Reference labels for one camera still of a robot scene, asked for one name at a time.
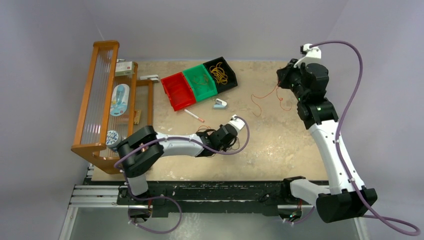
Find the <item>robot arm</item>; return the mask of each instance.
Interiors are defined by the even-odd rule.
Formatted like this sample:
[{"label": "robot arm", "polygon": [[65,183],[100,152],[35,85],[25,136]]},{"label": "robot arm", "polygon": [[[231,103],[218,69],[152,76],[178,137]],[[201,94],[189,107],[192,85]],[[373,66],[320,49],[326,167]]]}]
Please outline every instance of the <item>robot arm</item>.
[{"label": "robot arm", "polygon": [[216,150],[227,151],[237,140],[237,134],[243,129],[245,123],[233,115],[231,120],[221,125],[218,130],[198,131],[191,135],[168,135],[156,132],[152,126],[145,126],[129,136],[116,146],[120,158],[128,155],[141,144],[158,141],[141,151],[132,154],[122,162],[122,168],[131,186],[132,194],[139,196],[149,189],[146,181],[146,172],[161,157],[187,155],[192,157],[209,157],[214,152],[203,148],[187,139],[197,141]]},{"label": "robot arm", "polygon": [[[326,223],[361,217],[368,209],[355,192],[336,151],[335,134],[339,117],[333,104],[325,98],[329,71],[319,64],[321,50],[318,47],[310,48],[310,44],[305,44],[300,51],[304,57],[292,59],[286,67],[277,71],[278,86],[290,89],[296,96],[297,113],[318,146],[329,188],[315,185],[303,177],[295,177],[286,180],[290,193],[315,206]],[[353,167],[341,136],[338,141],[348,169],[371,206],[377,200],[376,191],[366,188]]]}]

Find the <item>gray wall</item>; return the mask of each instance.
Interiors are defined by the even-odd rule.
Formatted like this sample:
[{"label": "gray wall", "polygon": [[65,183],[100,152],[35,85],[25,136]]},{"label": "gray wall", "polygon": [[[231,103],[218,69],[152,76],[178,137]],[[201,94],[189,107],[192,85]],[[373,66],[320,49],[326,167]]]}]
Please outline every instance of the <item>gray wall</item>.
[{"label": "gray wall", "polygon": [[348,0],[84,0],[133,60],[272,60],[325,39]]},{"label": "gray wall", "polygon": [[[351,0],[328,37],[358,47],[365,66],[342,129],[356,170],[368,187],[376,189],[375,208],[381,215],[407,220],[421,229],[423,23],[420,0]],[[358,77],[358,59],[342,45],[321,50],[330,71],[328,98],[341,114]],[[378,220],[366,222],[373,239],[409,239]]]},{"label": "gray wall", "polygon": [[[291,226],[280,217],[245,213],[184,213],[179,227],[169,234],[154,234],[128,225],[127,209],[80,208],[70,240],[360,240],[355,221],[324,223],[318,213]],[[144,226],[165,231],[178,221],[178,213],[152,218]]]},{"label": "gray wall", "polygon": [[53,240],[87,169],[70,149],[100,35],[81,0],[0,2],[1,239]]}]

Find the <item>small white object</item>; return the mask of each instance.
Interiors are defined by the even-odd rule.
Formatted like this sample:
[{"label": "small white object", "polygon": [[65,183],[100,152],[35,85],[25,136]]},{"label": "small white object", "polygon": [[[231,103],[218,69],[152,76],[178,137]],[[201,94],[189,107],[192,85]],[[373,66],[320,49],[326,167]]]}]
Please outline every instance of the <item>small white object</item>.
[{"label": "small white object", "polygon": [[159,80],[161,80],[159,78],[159,75],[145,75],[145,76],[140,76],[138,79],[139,80],[151,80],[154,83],[159,83]]},{"label": "small white object", "polygon": [[245,122],[240,118],[237,118],[237,115],[233,115],[228,124],[233,126],[237,130],[237,133],[240,133],[240,131],[245,127]]},{"label": "small white object", "polygon": [[223,106],[221,104],[214,104],[213,105],[213,109],[226,109],[226,108],[227,108],[227,106]]},{"label": "small white object", "polygon": [[129,74],[134,74],[134,62],[132,61],[123,61],[117,62],[115,68],[115,76],[125,76]]},{"label": "small white object", "polygon": [[227,106],[227,102],[226,102],[226,101],[224,101],[224,100],[221,100],[221,99],[219,99],[219,98],[215,99],[215,103],[216,103],[216,104],[219,104],[219,105],[222,105],[222,106],[224,106],[224,107],[226,107],[226,106]]},{"label": "small white object", "polygon": [[311,45],[310,43],[303,45],[303,51],[306,54],[294,64],[295,68],[300,68],[302,63],[308,65],[313,63],[319,64],[321,62],[321,50],[317,46],[311,48]]},{"label": "small white object", "polygon": [[116,152],[116,146],[122,141],[122,136],[115,130],[107,131],[106,146]]},{"label": "small white object", "polygon": [[199,120],[200,122],[204,123],[205,120],[201,119],[200,117],[196,116],[194,113],[192,113],[191,111],[184,109],[184,112],[188,113],[190,116],[192,116],[193,118]]}]

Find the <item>green bin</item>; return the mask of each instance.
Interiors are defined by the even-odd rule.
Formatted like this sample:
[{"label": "green bin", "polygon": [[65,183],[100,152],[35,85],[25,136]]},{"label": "green bin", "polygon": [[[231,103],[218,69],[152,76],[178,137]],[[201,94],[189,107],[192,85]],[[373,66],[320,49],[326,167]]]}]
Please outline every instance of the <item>green bin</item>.
[{"label": "green bin", "polygon": [[214,79],[203,64],[182,71],[185,79],[193,90],[196,102],[218,94]]}]

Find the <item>cardboard box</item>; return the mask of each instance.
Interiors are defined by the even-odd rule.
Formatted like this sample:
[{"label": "cardboard box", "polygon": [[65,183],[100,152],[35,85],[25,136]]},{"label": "cardboard box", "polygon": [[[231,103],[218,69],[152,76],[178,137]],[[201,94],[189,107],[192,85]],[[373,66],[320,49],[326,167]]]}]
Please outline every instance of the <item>cardboard box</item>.
[{"label": "cardboard box", "polygon": [[115,77],[134,74],[134,62],[123,61],[116,63]]}]

